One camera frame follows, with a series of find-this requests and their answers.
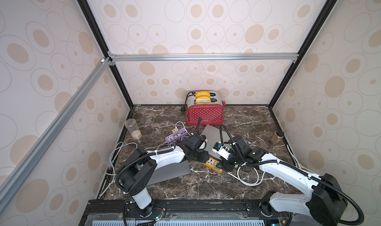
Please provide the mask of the red polka dot toaster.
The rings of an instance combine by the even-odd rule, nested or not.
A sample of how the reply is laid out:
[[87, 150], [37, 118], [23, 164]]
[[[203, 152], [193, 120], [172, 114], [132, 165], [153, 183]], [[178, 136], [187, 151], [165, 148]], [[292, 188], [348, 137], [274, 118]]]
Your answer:
[[224, 106], [225, 102], [222, 100], [220, 94], [215, 91], [210, 92], [211, 103], [197, 104], [195, 103], [195, 93], [191, 91], [186, 97], [183, 110], [186, 113], [186, 124], [197, 125], [199, 118], [201, 118], [201, 125], [215, 125], [224, 122]]

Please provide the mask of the purple power strip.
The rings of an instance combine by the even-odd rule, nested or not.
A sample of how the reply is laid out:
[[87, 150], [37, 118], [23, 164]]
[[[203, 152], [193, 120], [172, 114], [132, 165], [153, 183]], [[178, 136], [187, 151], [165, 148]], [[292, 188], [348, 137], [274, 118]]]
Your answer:
[[179, 142], [182, 139], [185, 139], [185, 137], [189, 137], [189, 132], [185, 128], [181, 128], [177, 131], [177, 134], [170, 134], [167, 137], [165, 137], [165, 141], [167, 144], [171, 144], [174, 141]]

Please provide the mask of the dark grey laptop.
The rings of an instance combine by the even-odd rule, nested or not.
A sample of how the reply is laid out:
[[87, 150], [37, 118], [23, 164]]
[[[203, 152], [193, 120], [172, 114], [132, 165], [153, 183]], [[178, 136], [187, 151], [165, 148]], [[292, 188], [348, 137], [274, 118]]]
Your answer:
[[147, 185], [150, 186], [188, 174], [190, 174], [190, 166], [188, 161], [173, 163], [156, 169]]

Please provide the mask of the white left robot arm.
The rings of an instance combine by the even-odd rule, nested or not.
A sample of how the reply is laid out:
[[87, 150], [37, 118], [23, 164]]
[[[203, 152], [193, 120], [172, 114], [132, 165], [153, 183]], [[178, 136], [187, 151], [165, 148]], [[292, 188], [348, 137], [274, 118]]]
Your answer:
[[184, 161], [206, 163], [209, 160], [206, 146], [206, 136], [194, 133], [188, 139], [174, 142], [165, 149], [146, 151], [137, 148], [118, 169], [115, 184], [121, 191], [129, 194], [141, 210], [150, 211], [153, 201], [147, 185], [154, 172]]

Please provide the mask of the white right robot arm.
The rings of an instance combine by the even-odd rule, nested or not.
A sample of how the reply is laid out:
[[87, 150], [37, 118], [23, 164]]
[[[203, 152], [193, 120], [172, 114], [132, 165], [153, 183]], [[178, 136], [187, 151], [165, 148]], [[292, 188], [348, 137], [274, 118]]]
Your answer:
[[231, 172], [236, 165], [253, 167], [272, 174], [300, 191], [300, 194], [269, 191], [260, 203], [265, 216], [272, 216], [276, 212], [303, 214], [322, 226], [359, 226], [365, 220], [360, 206], [342, 192], [338, 181], [328, 173], [321, 176], [302, 170], [261, 147], [249, 147], [240, 136], [228, 142], [217, 142], [212, 150], [220, 156], [220, 168], [226, 172]]

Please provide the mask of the amber spice jar black lid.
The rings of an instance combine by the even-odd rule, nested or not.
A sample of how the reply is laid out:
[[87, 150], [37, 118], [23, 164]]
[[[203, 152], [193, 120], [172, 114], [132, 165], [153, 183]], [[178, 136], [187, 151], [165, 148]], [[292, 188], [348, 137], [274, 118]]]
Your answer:
[[278, 130], [278, 131], [276, 131], [276, 132], [273, 134], [273, 136], [272, 136], [271, 139], [270, 139], [270, 142], [271, 142], [272, 144], [276, 144], [276, 143], [278, 143], [279, 141], [281, 141], [281, 140], [283, 139], [283, 137], [284, 137], [284, 132], [283, 132], [282, 130]]

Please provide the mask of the clear glass jar with powder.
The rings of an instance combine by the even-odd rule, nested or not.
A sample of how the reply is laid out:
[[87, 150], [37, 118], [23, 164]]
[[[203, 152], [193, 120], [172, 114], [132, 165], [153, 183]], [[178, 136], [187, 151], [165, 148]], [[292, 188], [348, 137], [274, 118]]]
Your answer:
[[127, 128], [128, 132], [134, 140], [139, 140], [142, 138], [142, 133], [135, 119], [127, 119], [124, 123], [124, 126]]

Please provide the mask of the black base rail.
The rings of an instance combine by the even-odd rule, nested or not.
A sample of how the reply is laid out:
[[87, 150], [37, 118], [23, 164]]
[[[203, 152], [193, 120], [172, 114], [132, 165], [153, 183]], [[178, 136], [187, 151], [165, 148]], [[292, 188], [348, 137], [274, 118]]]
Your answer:
[[144, 212], [130, 200], [90, 200], [81, 226], [288, 226], [293, 214], [261, 211], [260, 200], [154, 200]]

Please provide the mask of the black corner frame post left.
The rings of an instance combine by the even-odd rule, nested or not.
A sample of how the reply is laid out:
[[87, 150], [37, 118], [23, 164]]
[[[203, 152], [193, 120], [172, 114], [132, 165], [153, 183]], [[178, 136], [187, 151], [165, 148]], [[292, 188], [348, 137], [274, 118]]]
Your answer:
[[[93, 15], [93, 12], [90, 8], [89, 3], [87, 2], [87, 0], [76, 0], [76, 1], [80, 7], [85, 19], [86, 19], [86, 21], [87, 21], [87, 24], [90, 27], [90, 30], [91, 30], [93, 36], [95, 37], [96, 43], [98, 44], [103, 56], [109, 57], [111, 59], [111, 61], [113, 61], [113, 58], [109, 54], [109, 48], [106, 44], [106, 41], [103, 37], [103, 34], [101, 33], [101, 30], [100, 30], [98, 23], [97, 23], [94, 15]], [[116, 83], [117, 83], [128, 107], [130, 109], [133, 109], [134, 108], [133, 100], [132, 100], [130, 94], [128, 93], [126, 85], [124, 84], [124, 82], [122, 80], [122, 76], [121, 76], [116, 64], [112, 63], [110, 66], [110, 70], [113, 74], [114, 79], [116, 80]]]

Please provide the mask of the horizontal aluminium bar back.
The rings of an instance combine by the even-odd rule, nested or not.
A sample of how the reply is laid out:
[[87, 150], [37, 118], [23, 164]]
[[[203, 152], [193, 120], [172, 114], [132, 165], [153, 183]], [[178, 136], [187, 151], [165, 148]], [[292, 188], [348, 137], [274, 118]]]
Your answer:
[[112, 54], [113, 61], [296, 60], [298, 53]]

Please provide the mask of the yellow toast slice back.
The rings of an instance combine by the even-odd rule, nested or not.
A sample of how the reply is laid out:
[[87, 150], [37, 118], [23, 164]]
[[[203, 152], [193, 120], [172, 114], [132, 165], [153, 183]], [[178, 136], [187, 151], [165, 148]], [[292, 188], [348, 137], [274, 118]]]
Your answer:
[[199, 92], [196, 92], [195, 93], [195, 97], [196, 98], [200, 98], [200, 97], [210, 97], [210, 92], [208, 91], [199, 91]]

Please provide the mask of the beige charger plug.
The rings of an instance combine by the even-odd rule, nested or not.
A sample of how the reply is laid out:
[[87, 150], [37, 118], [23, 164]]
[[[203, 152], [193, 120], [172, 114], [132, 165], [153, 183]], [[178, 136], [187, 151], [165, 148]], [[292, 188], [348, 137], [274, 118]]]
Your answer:
[[174, 129], [172, 129], [172, 134], [173, 135], [177, 135], [179, 134], [179, 129], [177, 127], [175, 127]]

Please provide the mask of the yellow toast slice front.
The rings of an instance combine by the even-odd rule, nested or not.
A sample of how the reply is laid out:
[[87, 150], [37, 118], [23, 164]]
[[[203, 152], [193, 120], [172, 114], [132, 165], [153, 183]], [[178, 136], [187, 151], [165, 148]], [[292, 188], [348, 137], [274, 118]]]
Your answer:
[[211, 103], [211, 98], [209, 96], [199, 96], [195, 98], [195, 103], [197, 104], [209, 104]]

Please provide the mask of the black corner frame post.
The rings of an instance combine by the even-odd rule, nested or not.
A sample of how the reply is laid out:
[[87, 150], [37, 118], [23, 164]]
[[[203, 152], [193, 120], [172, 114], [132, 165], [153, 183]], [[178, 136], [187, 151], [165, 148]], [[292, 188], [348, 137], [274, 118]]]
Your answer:
[[304, 56], [306, 55], [306, 53], [310, 49], [310, 46], [312, 45], [313, 41], [317, 37], [319, 31], [321, 30], [322, 26], [324, 25], [324, 23], [328, 19], [328, 16], [330, 15], [332, 10], [334, 9], [334, 6], [337, 2], [338, 2], [338, 0], [327, 0], [324, 3], [321, 11], [318, 13], [316, 21], [314, 22], [312, 28], [310, 29], [310, 31], [308, 32], [308, 35], [306, 36], [306, 39], [304, 40], [301, 48], [298, 51], [299, 56], [290, 65], [290, 68], [286, 72], [285, 77], [283, 78], [282, 82], [280, 83], [280, 86], [276, 90], [274, 97], [271, 99], [271, 101], [268, 105], [268, 108], [270, 111], [272, 111], [273, 108], [275, 107], [275, 104], [279, 100], [280, 96], [282, 95], [283, 91], [285, 90], [286, 86], [288, 85], [289, 81], [291, 80], [291, 77], [293, 76], [293, 74], [297, 70], [299, 64], [303, 60]]
[[[95, 37], [96, 43], [98, 44], [103, 56], [109, 57], [111, 59], [111, 61], [113, 61], [113, 58], [109, 54], [109, 48], [106, 44], [106, 41], [103, 37], [103, 34], [101, 33], [101, 30], [100, 30], [98, 23], [97, 23], [94, 15], [93, 15], [93, 12], [90, 8], [89, 3], [87, 2], [87, 0], [76, 0], [76, 1], [80, 7], [85, 19], [86, 19], [86, 21], [87, 21], [87, 24], [90, 27], [90, 30], [91, 30], [93, 36]], [[130, 109], [133, 109], [134, 108], [133, 100], [132, 100], [130, 94], [128, 93], [126, 85], [124, 84], [124, 82], [122, 80], [122, 76], [121, 76], [116, 64], [112, 63], [110, 66], [110, 70], [113, 74], [114, 79], [116, 80], [116, 83], [117, 83], [128, 107]]]

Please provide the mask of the orange power strip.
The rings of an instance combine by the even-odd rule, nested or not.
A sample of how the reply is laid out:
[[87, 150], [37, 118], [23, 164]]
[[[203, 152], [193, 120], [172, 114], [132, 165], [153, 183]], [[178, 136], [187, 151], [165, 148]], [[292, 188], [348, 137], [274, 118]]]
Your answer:
[[223, 172], [223, 169], [221, 168], [218, 168], [217, 165], [219, 164], [219, 160], [213, 158], [213, 157], [209, 157], [209, 159], [207, 160], [206, 163], [203, 163], [203, 165], [217, 171], [218, 173], [222, 173]]

